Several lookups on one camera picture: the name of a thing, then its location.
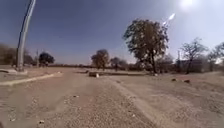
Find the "metal pole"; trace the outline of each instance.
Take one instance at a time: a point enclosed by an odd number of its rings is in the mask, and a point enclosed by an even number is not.
[[[39,52],[38,52],[38,50],[37,50],[37,56],[36,56],[36,58],[37,58],[37,62],[36,62],[36,64],[37,64],[37,68],[39,67]]]
[[[24,64],[24,46],[26,41],[26,35],[29,28],[30,19],[36,4],[36,0],[30,0],[26,15],[24,16],[22,29],[19,37],[19,44],[17,48],[17,71],[23,71]]]

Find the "pole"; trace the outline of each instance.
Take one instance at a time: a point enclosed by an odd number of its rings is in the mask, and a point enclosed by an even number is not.
[[[180,51],[178,50],[178,60],[177,60],[178,72],[181,72],[181,64],[180,64]]]
[[[19,44],[17,48],[17,71],[23,71],[24,64],[24,46],[26,42],[26,35],[29,28],[30,19],[36,4],[36,0],[30,0],[27,12],[24,16],[22,29],[20,31]]]
[[[36,59],[37,59],[36,60],[37,61],[36,64],[37,64],[37,68],[38,68],[39,67],[39,52],[38,52],[38,50],[37,50],[36,54],[37,54],[37,56],[36,56]]]

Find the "curb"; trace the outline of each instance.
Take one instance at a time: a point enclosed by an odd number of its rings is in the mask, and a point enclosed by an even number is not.
[[[38,76],[38,77],[33,77],[33,78],[26,78],[22,80],[13,80],[13,81],[6,81],[6,82],[0,82],[0,86],[13,86],[16,84],[21,84],[21,83],[27,83],[27,82],[32,82],[32,81],[37,81],[37,80],[43,80],[51,77],[56,77],[62,75],[61,72],[50,74],[50,75],[44,75],[44,76]]]
[[[0,69],[0,72],[8,73],[9,75],[27,75],[27,71],[17,72],[15,69]]]

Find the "gravel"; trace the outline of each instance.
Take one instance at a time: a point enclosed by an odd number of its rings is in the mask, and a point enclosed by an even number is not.
[[[216,73],[105,78],[162,128],[223,128],[224,77]]]
[[[0,103],[6,128],[157,127],[109,81],[69,71],[60,78],[0,87]]]

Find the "tree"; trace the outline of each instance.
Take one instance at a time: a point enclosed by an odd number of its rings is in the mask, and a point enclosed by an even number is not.
[[[16,49],[8,48],[4,54],[4,63],[15,65],[16,63]]]
[[[192,61],[199,57],[207,48],[200,43],[201,39],[195,38],[191,43],[183,44],[181,50],[184,52],[184,58],[188,60],[188,66],[186,74],[190,73]]]
[[[156,63],[161,73],[163,71],[168,72],[168,70],[171,68],[171,65],[173,64],[173,56],[171,54],[164,55],[157,59]]]
[[[5,44],[0,43],[0,57],[4,56],[5,52],[9,47]]]
[[[114,57],[114,58],[110,59],[111,67],[115,68],[116,71],[119,68],[119,63],[120,63],[120,58],[118,58],[118,57]]]
[[[100,49],[96,52],[95,55],[91,57],[92,64],[96,66],[98,69],[105,69],[106,65],[109,63],[109,53],[106,49]]]
[[[213,71],[214,64],[217,61],[218,57],[219,57],[219,55],[218,55],[216,50],[212,50],[207,55],[207,59],[208,59],[208,62],[209,62],[209,69],[210,69],[211,72]]]
[[[137,19],[128,26],[123,38],[137,60],[152,64],[156,73],[155,57],[164,55],[168,48],[167,28],[159,22]]]
[[[47,66],[48,64],[54,63],[55,59],[47,52],[42,52],[39,56],[39,62],[41,65]]]
[[[224,57],[224,42],[216,46],[215,51],[218,57]]]
[[[34,59],[29,54],[24,55],[24,64],[34,64]]]
[[[139,62],[136,62],[135,64],[128,64],[127,66],[130,71],[142,71],[142,67]]]
[[[110,59],[111,66],[117,71],[119,68],[125,70],[128,67],[128,63],[126,60],[120,59],[118,57],[114,57]]]

